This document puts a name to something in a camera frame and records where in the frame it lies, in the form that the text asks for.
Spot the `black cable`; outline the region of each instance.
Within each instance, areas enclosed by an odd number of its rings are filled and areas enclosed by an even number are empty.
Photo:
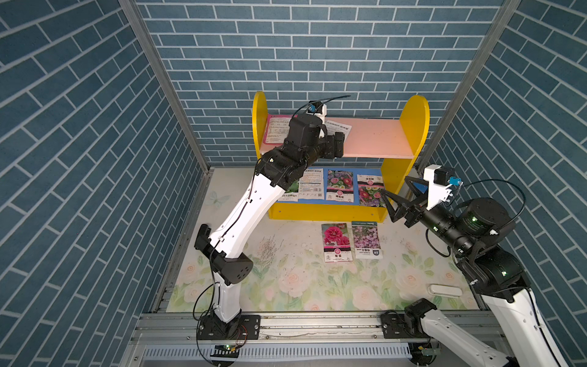
[[[200,320],[199,318],[196,318],[195,317],[195,306],[198,304],[198,301],[200,300],[200,297],[202,297],[204,295],[204,293],[206,293],[206,291],[208,289],[210,289],[210,287],[214,286],[216,283],[210,284],[206,289],[204,289],[202,291],[202,293],[200,293],[200,295],[198,296],[198,298],[195,299],[194,308],[191,310],[191,316],[194,318],[194,320],[196,320],[196,321],[199,321]]]
[[[294,116],[295,116],[295,115],[296,115],[296,114],[297,114],[297,113],[298,113],[298,112],[299,112],[299,111],[300,111],[302,108],[304,108],[304,107],[306,107],[306,106],[309,106],[309,105],[311,105],[311,104],[313,104],[313,103],[315,103],[315,102],[324,102],[324,103],[328,103],[328,102],[330,102],[331,100],[340,99],[340,98],[347,98],[347,97],[350,97],[350,95],[346,95],[346,96],[338,96],[338,97],[332,97],[332,98],[322,98],[322,99],[318,99],[318,100],[314,100],[314,101],[308,102],[308,103],[306,103],[305,105],[303,105],[302,107],[300,107],[299,109],[297,109],[297,110],[296,110],[296,112],[294,112],[294,113],[292,114],[292,119],[294,118]]]
[[[249,196],[247,197],[247,201],[245,202],[245,204],[242,206],[241,212],[239,213],[238,217],[234,220],[234,222],[232,222],[232,224],[226,229],[226,231],[224,231],[224,233],[222,234],[222,237],[224,237],[226,235],[226,233],[228,233],[228,231],[235,225],[235,223],[241,218],[242,213],[245,211],[245,207],[247,206],[248,202],[251,200],[251,195],[253,192],[253,184],[255,182],[255,176],[257,175],[257,165],[259,165],[259,162],[261,161],[261,159],[259,158],[257,160],[257,163],[255,164],[255,171],[253,172],[253,177],[251,179],[251,189],[249,190]],[[219,245],[220,243],[220,239],[218,240],[218,242],[216,243],[216,245],[214,246],[212,252],[214,252],[214,250],[216,249],[216,247]],[[212,270],[212,259],[209,258],[208,259],[210,261],[210,274],[212,275],[212,285],[210,285],[208,288],[206,288],[196,299],[195,303],[198,303],[198,300],[200,299],[200,297],[202,296],[202,294],[204,294],[210,287],[212,287],[215,284],[218,284],[218,282],[214,282],[214,271]],[[195,345],[196,348],[198,349],[198,353],[202,356],[202,358],[204,358],[204,360],[208,363],[210,363],[212,366],[216,366],[212,360],[207,359],[204,354],[202,353],[201,349],[200,349],[200,344],[198,343],[198,332],[200,331],[200,321],[202,320],[202,318],[204,317],[204,314],[206,316],[209,316],[210,312],[212,311],[212,306],[214,305],[214,295],[215,295],[215,291],[216,291],[216,287],[212,288],[212,298],[210,298],[210,304],[208,306],[208,309],[204,312],[202,312],[200,314],[200,318],[196,319],[195,318],[195,304],[194,304],[194,309],[192,311],[192,317],[194,318],[194,320],[198,321],[197,324],[197,329],[196,329],[196,333],[195,333]]]
[[[430,243],[430,240],[428,239],[428,229],[426,230],[425,236],[426,236],[426,242],[428,242],[428,246],[430,246],[432,248],[432,250],[434,250],[438,255],[440,255],[442,257],[450,257],[450,246],[446,246],[446,248],[448,249],[448,255],[445,255],[442,252],[440,252],[439,250],[437,250],[436,247],[432,246],[432,244]]]
[[[546,346],[548,347],[548,350],[550,351],[552,357],[554,358],[554,361],[556,362],[556,365],[558,367],[561,367],[560,362],[558,361],[558,359],[554,355],[554,351],[552,350],[550,344],[548,343],[548,340],[546,338],[546,335],[544,335],[544,331],[542,331],[542,325],[540,325],[540,321],[538,320],[538,314],[536,313],[536,306],[534,305],[534,299],[532,298],[532,294],[530,293],[530,289],[527,288],[527,287],[524,288],[524,289],[528,293],[528,297],[530,297],[530,304],[532,305],[532,312],[534,313],[534,318],[536,319],[536,324],[538,325],[538,330],[540,330],[540,334],[542,334],[542,338],[544,339],[544,342],[546,343]]]
[[[522,212],[524,211],[524,208],[526,207],[526,195],[524,194],[524,192],[522,191],[522,189],[518,185],[516,185],[515,183],[512,183],[512,182],[510,182],[508,180],[502,180],[502,179],[485,179],[485,180],[479,180],[479,181],[468,183],[468,184],[464,185],[463,187],[475,185],[475,184],[482,183],[482,182],[488,182],[488,181],[505,182],[505,183],[507,183],[507,184],[515,187],[515,189],[518,190],[518,192],[520,193],[520,195],[522,195],[522,207],[520,208],[519,212],[512,219],[508,220],[507,223],[505,223],[500,228],[498,228],[497,230],[499,231],[500,229],[504,228],[509,223],[515,221],[519,217],[519,215],[522,214]]]
[[[213,286],[213,285],[218,284],[218,282],[214,281],[214,271],[212,270],[212,259],[209,259],[209,261],[210,261],[210,274],[212,275],[212,286]],[[202,293],[200,293],[200,295],[198,296],[198,298],[195,301],[196,303],[198,303],[198,299],[200,299],[202,294],[204,294],[204,292],[206,292],[208,290],[208,288],[206,288]],[[212,310],[212,305],[214,304],[215,291],[216,291],[216,287],[212,287],[212,298],[210,298],[210,304],[208,305],[208,309],[200,314],[200,318],[198,319],[198,324],[196,325],[196,330],[195,330],[195,347],[198,349],[198,353],[202,356],[202,358],[204,358],[204,360],[206,362],[208,362],[209,364],[211,364],[212,366],[216,366],[216,364],[214,364],[214,362],[212,362],[211,359],[206,358],[204,356],[204,354],[202,353],[202,350],[200,349],[200,344],[198,343],[198,333],[200,332],[200,321],[204,318],[204,314],[206,316],[210,315],[210,311]]]

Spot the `vent slot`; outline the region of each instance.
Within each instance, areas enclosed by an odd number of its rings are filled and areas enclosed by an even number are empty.
[[[214,350],[214,345],[200,345],[206,358],[211,353],[224,354]],[[411,358],[407,343],[381,342],[377,345],[349,346],[335,343],[316,344],[292,343],[290,345],[245,345],[240,352],[240,362],[308,361],[313,359],[389,359]],[[197,348],[191,345],[149,346],[144,353],[146,361],[193,361],[202,359]],[[215,357],[219,361],[231,358]]]

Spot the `yellow shelf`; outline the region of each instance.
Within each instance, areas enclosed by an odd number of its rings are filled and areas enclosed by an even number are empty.
[[[259,91],[255,94],[252,110],[257,158],[275,147],[263,142],[268,117],[265,94]],[[413,96],[399,120],[328,119],[353,126],[345,141],[345,157],[385,158],[381,166],[383,183],[387,191],[397,194],[426,142],[430,108],[426,98]],[[328,204],[275,203],[269,209],[271,219],[284,220],[382,222],[385,215],[385,208]]]

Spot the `yellow shelf side panel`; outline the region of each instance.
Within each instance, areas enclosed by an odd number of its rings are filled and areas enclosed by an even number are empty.
[[[395,194],[400,192],[404,178],[410,173],[428,136],[430,107],[426,98],[422,96],[410,98],[402,111],[400,123],[414,157],[412,159],[385,158],[383,160],[381,166],[383,183],[388,191]]]
[[[257,159],[261,158],[261,142],[265,135],[265,128],[267,127],[267,100],[265,93],[262,91],[255,93],[253,100],[253,140],[255,141],[255,151],[257,152]]]

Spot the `aluminum frame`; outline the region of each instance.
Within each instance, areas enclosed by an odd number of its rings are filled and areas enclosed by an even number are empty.
[[[444,136],[446,130],[448,130],[450,124],[452,124],[454,116],[457,114],[458,109],[463,104],[463,101],[465,101],[465,97],[467,97],[469,90],[471,90],[473,83],[483,69],[485,62],[491,55],[491,51],[497,44],[497,41],[500,39],[501,34],[504,32],[505,26],[507,26],[510,22],[510,19],[514,15],[514,11],[518,8],[520,1],[521,0],[504,0],[504,3],[497,11],[495,18],[493,19],[493,23],[491,24],[491,27],[487,31],[485,37],[483,37],[483,40],[477,49],[477,53],[475,54],[475,57],[473,57],[473,60],[471,61],[465,76],[458,84],[453,98],[448,103],[443,116],[438,122],[436,131],[432,134],[430,141],[426,143],[424,152],[422,152],[418,158],[417,171],[419,174],[423,173],[424,168],[426,168],[428,165],[428,162],[430,158],[432,158],[432,154],[436,150],[436,147],[438,144],[440,144],[440,140]]]
[[[122,7],[122,11],[124,15],[129,20],[130,27],[132,28],[134,34],[145,53],[145,57],[147,58],[149,65],[153,69],[159,84],[161,85],[161,89],[175,114],[177,121],[183,131],[185,138],[188,141],[188,144],[191,147],[191,150],[194,152],[195,158],[198,160],[198,163],[202,167],[204,173],[208,173],[210,170],[210,165],[206,160],[200,145],[198,144],[198,140],[195,136],[194,129],[192,129],[190,125],[190,121],[185,114],[183,107],[181,106],[181,102],[179,97],[177,96],[176,90],[173,87],[171,79],[169,78],[169,74],[165,70],[165,66],[163,65],[163,61],[161,61],[161,57],[159,56],[159,52],[157,51],[157,47],[149,34],[149,30],[147,29],[147,25],[141,15],[139,7],[135,0],[119,0],[120,6]]]
[[[384,339],[379,316],[382,312],[259,312],[259,340],[251,345],[295,345],[343,343],[353,346],[383,345],[389,342],[427,342],[427,338]],[[491,311],[447,311],[455,324],[481,341],[511,355],[503,331]],[[120,366],[139,366],[149,347],[194,345],[197,321],[189,313],[142,314]],[[199,341],[207,347],[217,342]]]
[[[200,215],[202,205],[204,204],[206,192],[208,191],[208,186],[210,185],[210,180],[212,179],[213,174],[214,168],[210,168],[208,173],[202,175],[200,186],[198,187],[194,200],[191,202],[190,210],[185,219],[183,228],[181,229],[181,235],[177,239],[175,249],[169,260],[169,265],[165,270],[165,274],[163,274],[163,279],[157,290],[157,295],[155,296],[153,306],[151,307],[151,312],[165,312],[165,309],[167,308],[167,304],[169,303],[168,300],[173,292],[173,286],[175,286],[177,275],[180,272],[185,252],[190,246],[191,235],[198,220],[198,216]]]

